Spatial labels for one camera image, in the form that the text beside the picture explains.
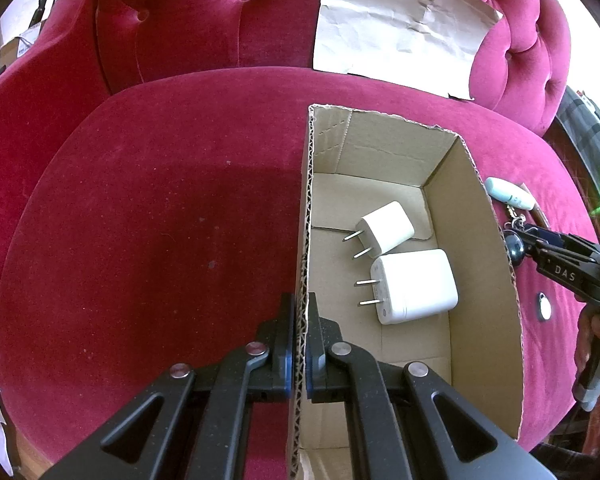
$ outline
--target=small metal ring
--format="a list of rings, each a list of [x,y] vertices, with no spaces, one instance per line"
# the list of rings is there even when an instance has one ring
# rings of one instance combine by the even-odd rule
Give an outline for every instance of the small metal ring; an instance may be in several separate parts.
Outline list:
[[[511,227],[514,229],[522,230],[522,228],[525,226],[525,221],[525,217],[518,216],[511,221]]]

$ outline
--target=tufted sofa backrest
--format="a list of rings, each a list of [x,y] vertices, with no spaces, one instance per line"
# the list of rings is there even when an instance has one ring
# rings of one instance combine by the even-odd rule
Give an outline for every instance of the tufted sofa backrest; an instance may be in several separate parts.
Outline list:
[[[471,94],[542,135],[566,85],[566,17],[556,0],[483,1],[504,17],[475,57]],[[311,67],[319,6],[320,0],[98,0],[100,60],[113,92],[201,70]]]

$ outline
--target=velvet cushion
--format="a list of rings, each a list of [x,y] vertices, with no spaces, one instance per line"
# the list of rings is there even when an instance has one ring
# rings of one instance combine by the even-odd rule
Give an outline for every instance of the velvet cushion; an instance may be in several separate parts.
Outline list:
[[[543,134],[564,92],[569,27],[556,0],[483,0],[505,17],[475,58],[475,102]],[[244,66],[311,67],[320,0],[98,0],[98,49],[114,91]]]
[[[95,0],[58,0],[36,43],[0,76],[0,273],[24,206],[64,140],[108,96]]]
[[[294,289],[312,103],[456,131],[483,177],[524,181],[555,229],[595,240],[551,148],[478,105],[301,68],[198,72],[134,86],[97,108],[58,151],[24,211],[0,284],[4,402],[49,458],[67,453],[173,362],[205,365],[252,339],[280,293]],[[573,403],[579,305],[532,261],[517,277],[520,443],[530,449]],[[540,291],[554,305],[546,323],[536,318]],[[279,467],[252,478],[281,478],[284,409],[259,410],[250,467],[264,471],[276,459]]]

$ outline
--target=white power adapter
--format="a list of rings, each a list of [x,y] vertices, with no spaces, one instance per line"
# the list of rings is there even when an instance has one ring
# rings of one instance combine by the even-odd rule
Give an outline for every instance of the white power adapter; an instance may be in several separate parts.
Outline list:
[[[371,265],[371,279],[356,286],[373,285],[374,304],[383,325],[402,323],[451,310],[458,304],[456,282],[442,249],[386,254]]]
[[[394,247],[407,241],[414,234],[413,225],[398,202],[391,202],[362,217],[356,225],[356,232],[344,238],[344,242],[356,236],[360,239],[363,251],[354,256],[368,254],[377,258]]]

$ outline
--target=metal screw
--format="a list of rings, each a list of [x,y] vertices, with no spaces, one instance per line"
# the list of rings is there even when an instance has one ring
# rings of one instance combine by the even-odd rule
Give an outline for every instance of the metal screw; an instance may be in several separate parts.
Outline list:
[[[331,351],[336,355],[349,355],[351,353],[351,345],[344,341],[340,341],[331,346]]]
[[[414,377],[425,377],[429,373],[429,367],[419,361],[409,364],[407,370]]]
[[[191,367],[185,363],[177,363],[169,368],[169,373],[174,379],[183,379],[191,373]]]
[[[247,354],[258,356],[264,354],[267,351],[267,345],[261,343],[260,341],[251,341],[244,347],[247,351]]]

